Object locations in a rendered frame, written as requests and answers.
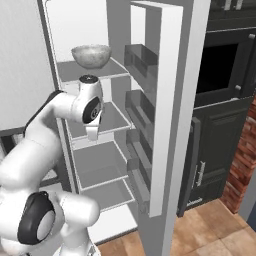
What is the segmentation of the grey fridge door bin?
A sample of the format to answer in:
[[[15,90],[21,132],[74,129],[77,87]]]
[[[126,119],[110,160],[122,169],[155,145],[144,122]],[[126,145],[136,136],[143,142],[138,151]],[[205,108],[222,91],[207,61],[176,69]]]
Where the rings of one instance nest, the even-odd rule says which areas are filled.
[[[145,92],[157,88],[158,55],[143,44],[125,46],[125,68]]]
[[[154,133],[155,108],[141,90],[126,92],[125,108],[136,128]]]
[[[152,171],[152,149],[143,133],[136,129],[128,130],[126,133],[126,143],[131,155],[141,161],[145,172],[150,176]]]
[[[150,194],[139,170],[139,163],[137,159],[129,159],[127,161],[127,173],[135,198],[138,202],[140,212],[148,214]]]

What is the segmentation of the white fridge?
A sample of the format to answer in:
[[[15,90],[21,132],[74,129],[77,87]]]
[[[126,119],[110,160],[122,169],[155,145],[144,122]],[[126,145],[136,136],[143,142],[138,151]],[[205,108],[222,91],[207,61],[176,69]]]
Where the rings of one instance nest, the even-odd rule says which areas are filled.
[[[151,1],[183,7],[162,214],[150,217],[149,213],[140,212],[127,173],[127,161],[137,159],[150,194],[152,171],[148,176],[141,161],[131,155],[126,143],[126,133],[131,129],[141,131],[152,149],[152,156],[154,133],[149,136],[135,127],[126,111],[125,100],[127,91],[141,90],[155,108],[157,88],[153,92],[145,92],[130,73],[114,78],[98,77],[102,85],[104,103],[112,102],[129,127],[104,134],[98,132],[98,140],[90,141],[88,135],[73,139],[67,122],[58,123],[67,167],[66,175],[69,179],[66,187],[85,196],[81,193],[85,189],[81,188],[75,169],[75,150],[113,141],[126,161],[127,175],[117,180],[124,179],[127,182],[134,201],[101,211],[101,216],[91,227],[90,234],[95,241],[104,242],[136,230],[146,256],[170,256],[211,0],[38,0],[38,5],[54,85],[60,90],[76,95],[79,92],[79,79],[63,83],[57,69],[58,62],[74,61],[71,54],[74,47],[107,45],[112,50],[111,58],[123,68],[126,45],[143,44],[158,55],[160,14],[138,7],[131,11],[131,1]]]

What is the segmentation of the dark green cupboard run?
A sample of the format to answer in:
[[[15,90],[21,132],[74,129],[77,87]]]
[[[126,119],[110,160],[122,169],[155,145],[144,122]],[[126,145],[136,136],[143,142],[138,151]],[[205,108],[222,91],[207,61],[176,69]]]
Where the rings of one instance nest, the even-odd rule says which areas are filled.
[[[247,28],[256,28],[256,0],[211,0],[207,32]],[[194,106],[180,213],[222,195],[252,96]]]

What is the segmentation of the glass fridge shelf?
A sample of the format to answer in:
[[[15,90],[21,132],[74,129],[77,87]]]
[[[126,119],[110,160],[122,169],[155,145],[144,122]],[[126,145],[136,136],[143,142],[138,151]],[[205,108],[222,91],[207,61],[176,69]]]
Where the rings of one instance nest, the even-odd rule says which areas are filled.
[[[101,69],[86,70],[75,61],[58,62],[58,74],[63,83],[77,81],[80,76],[91,74],[100,79],[126,76],[129,72],[121,66],[115,59],[110,58],[108,63]]]
[[[82,124],[76,123],[74,121],[68,121],[67,126],[73,139],[87,136],[85,127]],[[105,103],[105,109],[104,114],[102,115],[99,133],[104,134],[127,127],[129,127],[129,124],[124,119],[119,109],[112,102]]]
[[[134,196],[124,179],[85,189],[81,193],[96,200],[102,212],[134,201]]]
[[[113,141],[75,150],[73,157],[82,189],[127,175],[126,161]]]

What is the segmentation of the black built-in oven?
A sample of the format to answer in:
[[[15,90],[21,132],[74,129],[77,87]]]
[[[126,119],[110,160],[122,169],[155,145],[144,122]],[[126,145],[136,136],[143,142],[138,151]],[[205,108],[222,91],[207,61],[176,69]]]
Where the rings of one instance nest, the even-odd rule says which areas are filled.
[[[194,106],[252,96],[255,67],[256,28],[208,31]]]

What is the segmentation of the white fridge door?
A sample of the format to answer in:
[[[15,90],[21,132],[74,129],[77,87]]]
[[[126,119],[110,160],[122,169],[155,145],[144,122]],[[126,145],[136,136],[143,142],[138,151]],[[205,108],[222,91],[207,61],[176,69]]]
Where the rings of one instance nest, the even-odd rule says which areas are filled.
[[[162,214],[164,186],[178,66],[183,7],[151,1],[131,1],[135,7],[160,14],[158,77],[150,186],[149,216]]]

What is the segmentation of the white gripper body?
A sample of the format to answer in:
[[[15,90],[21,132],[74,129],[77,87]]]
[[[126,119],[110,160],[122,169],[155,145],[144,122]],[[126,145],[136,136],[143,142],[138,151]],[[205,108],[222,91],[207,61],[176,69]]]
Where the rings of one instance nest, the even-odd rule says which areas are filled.
[[[88,135],[88,139],[90,141],[97,141],[98,140],[98,132],[99,132],[100,122],[92,122],[86,126],[86,133]]]

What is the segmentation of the grey speckled bowl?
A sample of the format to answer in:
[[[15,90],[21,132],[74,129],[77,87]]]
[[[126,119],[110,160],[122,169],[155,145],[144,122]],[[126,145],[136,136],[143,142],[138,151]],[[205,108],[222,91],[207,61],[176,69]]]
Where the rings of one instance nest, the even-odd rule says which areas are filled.
[[[85,69],[101,69],[111,57],[111,48],[107,45],[82,45],[71,50],[76,63]]]

